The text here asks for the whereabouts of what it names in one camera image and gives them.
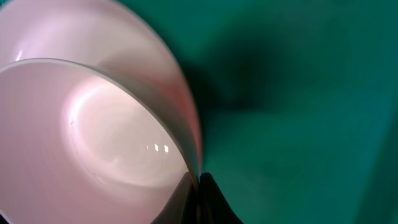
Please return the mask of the pink plate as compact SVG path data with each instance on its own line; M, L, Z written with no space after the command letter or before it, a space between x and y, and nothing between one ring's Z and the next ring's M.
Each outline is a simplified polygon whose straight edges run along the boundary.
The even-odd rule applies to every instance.
M170 102L193 140L184 155L201 172L198 113L188 83L164 41L137 14L116 1L8 1L1 8L1 64L56 58L142 80Z

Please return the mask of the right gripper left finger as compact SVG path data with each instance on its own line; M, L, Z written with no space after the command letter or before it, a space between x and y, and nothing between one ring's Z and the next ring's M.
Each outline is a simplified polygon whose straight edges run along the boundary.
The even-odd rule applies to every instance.
M197 192L186 172L159 215L151 224L197 224Z

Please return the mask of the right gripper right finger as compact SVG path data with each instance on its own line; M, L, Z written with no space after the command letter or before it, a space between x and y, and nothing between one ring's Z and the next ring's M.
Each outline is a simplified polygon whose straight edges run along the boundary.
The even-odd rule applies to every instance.
M199 201L202 224L243 224L209 172L200 176Z

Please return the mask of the pink bowl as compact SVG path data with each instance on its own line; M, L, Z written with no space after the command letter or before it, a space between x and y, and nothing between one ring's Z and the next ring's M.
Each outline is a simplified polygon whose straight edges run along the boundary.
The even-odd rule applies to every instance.
M1 221L151 223L183 175L184 126L157 89L52 58L1 69Z

